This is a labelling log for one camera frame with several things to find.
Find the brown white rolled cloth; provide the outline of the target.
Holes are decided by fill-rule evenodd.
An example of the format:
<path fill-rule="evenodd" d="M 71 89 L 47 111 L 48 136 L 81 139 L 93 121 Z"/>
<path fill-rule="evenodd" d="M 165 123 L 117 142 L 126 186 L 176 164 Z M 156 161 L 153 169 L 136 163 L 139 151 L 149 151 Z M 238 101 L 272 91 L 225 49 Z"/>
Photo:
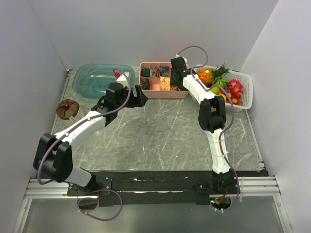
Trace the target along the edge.
<path fill-rule="evenodd" d="M 66 127 L 72 126 L 85 116 L 79 103 L 71 99 L 61 101 L 56 108 L 56 114 Z"/>

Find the pink toy dragon fruit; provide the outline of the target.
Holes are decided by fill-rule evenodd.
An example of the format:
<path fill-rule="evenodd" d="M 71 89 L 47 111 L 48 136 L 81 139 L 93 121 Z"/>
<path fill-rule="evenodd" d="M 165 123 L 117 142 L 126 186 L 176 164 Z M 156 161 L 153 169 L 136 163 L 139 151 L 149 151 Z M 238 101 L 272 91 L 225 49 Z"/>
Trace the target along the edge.
<path fill-rule="evenodd" d="M 242 83 L 236 79 L 230 80 L 227 88 L 231 94 L 236 94 L 237 92 L 243 93 L 244 90 Z"/>

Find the orange toy fruit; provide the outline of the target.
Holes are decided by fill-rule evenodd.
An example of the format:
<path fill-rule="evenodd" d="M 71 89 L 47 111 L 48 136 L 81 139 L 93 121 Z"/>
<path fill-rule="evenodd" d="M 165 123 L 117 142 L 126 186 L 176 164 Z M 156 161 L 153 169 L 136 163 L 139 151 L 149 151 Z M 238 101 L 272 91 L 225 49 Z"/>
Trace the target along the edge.
<path fill-rule="evenodd" d="M 226 101 L 227 101 L 227 97 L 226 97 L 226 95 L 223 95 L 223 94 L 219 94 L 218 96 L 219 96 L 219 97 L 223 97 L 223 99 L 224 99 L 224 102 L 226 102 Z"/>

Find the dark green rolled tie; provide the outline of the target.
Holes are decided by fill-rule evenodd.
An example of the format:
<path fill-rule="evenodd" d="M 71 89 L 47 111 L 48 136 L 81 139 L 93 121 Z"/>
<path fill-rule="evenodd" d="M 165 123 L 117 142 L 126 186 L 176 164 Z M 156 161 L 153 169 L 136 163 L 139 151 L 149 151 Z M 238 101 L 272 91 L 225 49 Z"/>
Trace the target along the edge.
<path fill-rule="evenodd" d="M 151 71 L 149 68 L 143 68 L 140 72 L 141 77 L 150 77 Z"/>

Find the yellow beetle print tie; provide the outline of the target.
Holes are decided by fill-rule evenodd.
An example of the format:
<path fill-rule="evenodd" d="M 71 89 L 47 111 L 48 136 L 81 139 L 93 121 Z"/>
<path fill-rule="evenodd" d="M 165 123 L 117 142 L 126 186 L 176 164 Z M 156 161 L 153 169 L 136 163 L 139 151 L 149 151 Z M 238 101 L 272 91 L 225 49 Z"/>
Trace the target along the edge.
<path fill-rule="evenodd" d="M 176 85 L 170 85 L 170 91 L 180 91 L 180 87 Z"/>

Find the black aluminium mounting rail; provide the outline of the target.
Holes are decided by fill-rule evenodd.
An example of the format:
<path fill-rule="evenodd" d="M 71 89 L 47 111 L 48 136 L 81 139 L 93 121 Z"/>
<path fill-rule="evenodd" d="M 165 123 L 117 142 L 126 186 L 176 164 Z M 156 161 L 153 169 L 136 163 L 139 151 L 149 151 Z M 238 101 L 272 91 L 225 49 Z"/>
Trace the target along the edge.
<path fill-rule="evenodd" d="M 279 196 L 276 178 L 266 170 L 232 171 L 94 171 L 95 184 L 78 188 L 74 184 L 51 182 L 40 185 L 35 179 L 28 183 L 26 199 L 91 198 L 100 207 L 119 204 L 209 205 L 212 199 L 234 201 L 244 196 Z"/>

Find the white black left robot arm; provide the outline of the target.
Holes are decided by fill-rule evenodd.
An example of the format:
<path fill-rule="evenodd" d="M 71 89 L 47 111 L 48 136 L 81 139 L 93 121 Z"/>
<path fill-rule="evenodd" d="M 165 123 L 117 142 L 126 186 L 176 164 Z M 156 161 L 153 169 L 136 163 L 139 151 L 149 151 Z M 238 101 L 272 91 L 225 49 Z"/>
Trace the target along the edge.
<path fill-rule="evenodd" d="M 75 166 L 73 153 L 84 140 L 108 126 L 119 110 L 143 107 L 147 100 L 138 84 L 130 88 L 121 83 L 111 83 L 105 95 L 82 119 L 58 134 L 42 135 L 33 163 L 38 183 L 44 185 L 41 176 L 45 175 L 50 181 L 79 186 L 85 195 L 93 194 L 97 188 L 96 176 Z"/>

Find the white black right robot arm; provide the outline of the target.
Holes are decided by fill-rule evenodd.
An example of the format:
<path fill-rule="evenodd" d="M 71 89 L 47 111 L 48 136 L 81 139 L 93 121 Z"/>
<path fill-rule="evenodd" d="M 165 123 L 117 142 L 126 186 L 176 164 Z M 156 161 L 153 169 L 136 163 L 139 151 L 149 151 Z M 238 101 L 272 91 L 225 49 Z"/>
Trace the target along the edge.
<path fill-rule="evenodd" d="M 227 161 L 225 139 L 222 131 L 225 129 L 226 110 L 225 99 L 207 89 L 198 75 L 187 68 L 185 59 L 171 59 L 171 85 L 189 91 L 199 103 L 198 122 L 206 133 L 212 155 L 211 188 L 217 193 L 224 193 L 230 186 L 234 176 Z"/>

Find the lime green toy fruit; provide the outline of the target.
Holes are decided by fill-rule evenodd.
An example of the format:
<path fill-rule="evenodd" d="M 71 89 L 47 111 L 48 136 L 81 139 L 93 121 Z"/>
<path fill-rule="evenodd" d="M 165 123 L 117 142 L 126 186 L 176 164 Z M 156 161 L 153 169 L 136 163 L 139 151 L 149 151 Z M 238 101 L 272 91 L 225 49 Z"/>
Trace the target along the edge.
<path fill-rule="evenodd" d="M 212 93 L 214 93 L 215 95 L 218 95 L 220 93 L 220 88 L 217 86 L 214 86 L 211 88 L 210 90 Z"/>

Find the teal transparent plastic tub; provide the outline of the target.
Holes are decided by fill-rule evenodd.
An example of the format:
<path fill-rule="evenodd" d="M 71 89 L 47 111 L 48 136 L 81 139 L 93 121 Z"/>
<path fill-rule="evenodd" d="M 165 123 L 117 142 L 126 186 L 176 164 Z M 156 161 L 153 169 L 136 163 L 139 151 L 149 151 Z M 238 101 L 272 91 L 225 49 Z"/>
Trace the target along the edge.
<path fill-rule="evenodd" d="M 72 89 L 85 98 L 99 99 L 105 95 L 110 83 L 117 80 L 114 69 L 127 74 L 131 84 L 135 83 L 135 71 L 130 66 L 116 64 L 87 64 L 81 66 L 73 79 Z"/>

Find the white plastic fruit basket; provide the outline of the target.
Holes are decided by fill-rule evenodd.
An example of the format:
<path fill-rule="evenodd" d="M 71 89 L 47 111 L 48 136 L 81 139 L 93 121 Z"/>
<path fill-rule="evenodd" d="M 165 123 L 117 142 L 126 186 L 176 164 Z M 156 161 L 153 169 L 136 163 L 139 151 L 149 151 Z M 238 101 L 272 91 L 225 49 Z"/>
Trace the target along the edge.
<path fill-rule="evenodd" d="M 194 100 L 214 100 L 222 97 L 226 110 L 238 113 L 250 109 L 253 99 L 253 82 L 249 75 L 226 68 L 201 66 L 190 69 L 183 78 L 182 85 Z"/>

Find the yellow rolled tie in box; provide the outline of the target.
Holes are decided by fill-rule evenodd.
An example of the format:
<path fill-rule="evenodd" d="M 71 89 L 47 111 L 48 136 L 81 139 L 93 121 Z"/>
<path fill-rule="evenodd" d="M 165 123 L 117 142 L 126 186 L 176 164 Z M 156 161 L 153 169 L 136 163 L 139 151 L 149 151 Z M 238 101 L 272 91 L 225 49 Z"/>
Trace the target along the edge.
<path fill-rule="evenodd" d="M 160 76 L 159 77 L 160 90 L 170 91 L 171 89 L 170 81 L 171 81 L 170 77 Z"/>

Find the multicolour patterned rolled tie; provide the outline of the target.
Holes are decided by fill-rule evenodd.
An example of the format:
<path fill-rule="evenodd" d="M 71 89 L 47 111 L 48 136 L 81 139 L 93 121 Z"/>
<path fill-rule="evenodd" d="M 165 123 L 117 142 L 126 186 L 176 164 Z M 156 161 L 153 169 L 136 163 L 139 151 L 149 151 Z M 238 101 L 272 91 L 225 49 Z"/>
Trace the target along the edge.
<path fill-rule="evenodd" d="M 159 77 L 160 76 L 160 71 L 159 67 L 151 68 L 150 69 L 150 77 Z"/>

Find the blue patterned rolled tie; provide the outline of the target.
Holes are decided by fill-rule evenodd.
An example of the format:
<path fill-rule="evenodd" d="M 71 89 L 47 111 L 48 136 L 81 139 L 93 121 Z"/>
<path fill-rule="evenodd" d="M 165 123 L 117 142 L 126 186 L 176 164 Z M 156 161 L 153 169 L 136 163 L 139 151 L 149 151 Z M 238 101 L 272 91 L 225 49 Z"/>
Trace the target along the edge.
<path fill-rule="evenodd" d="M 159 67 L 159 75 L 162 77 L 170 76 L 170 67 L 169 66 L 160 66 Z"/>

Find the pink divided organizer box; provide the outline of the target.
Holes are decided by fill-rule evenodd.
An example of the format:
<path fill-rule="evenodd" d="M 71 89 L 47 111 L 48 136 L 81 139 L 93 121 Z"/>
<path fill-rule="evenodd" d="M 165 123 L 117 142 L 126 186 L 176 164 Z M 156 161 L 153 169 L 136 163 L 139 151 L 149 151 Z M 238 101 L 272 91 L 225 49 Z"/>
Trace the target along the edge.
<path fill-rule="evenodd" d="M 139 71 L 139 83 L 141 80 L 148 78 L 150 80 L 150 90 L 143 90 L 144 95 L 150 99 L 184 99 L 188 96 L 188 90 L 180 91 L 161 91 L 159 85 L 159 77 L 141 77 L 140 72 L 143 68 L 155 68 L 160 66 L 170 67 L 170 78 L 171 78 L 171 68 L 170 62 L 142 62 L 140 64 Z"/>

